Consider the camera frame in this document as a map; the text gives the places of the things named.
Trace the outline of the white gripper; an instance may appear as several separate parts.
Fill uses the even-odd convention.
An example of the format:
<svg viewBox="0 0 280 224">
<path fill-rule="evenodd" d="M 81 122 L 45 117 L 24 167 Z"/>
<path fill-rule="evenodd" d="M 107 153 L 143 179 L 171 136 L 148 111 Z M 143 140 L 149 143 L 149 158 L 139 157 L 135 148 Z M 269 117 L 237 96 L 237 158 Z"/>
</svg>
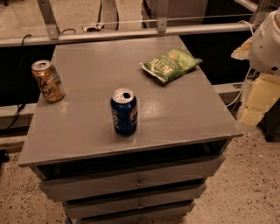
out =
<svg viewBox="0 0 280 224">
<path fill-rule="evenodd" d="M 280 8 L 272 11 L 231 57 L 260 72 L 252 83 L 240 123 L 256 126 L 280 98 Z"/>
</svg>

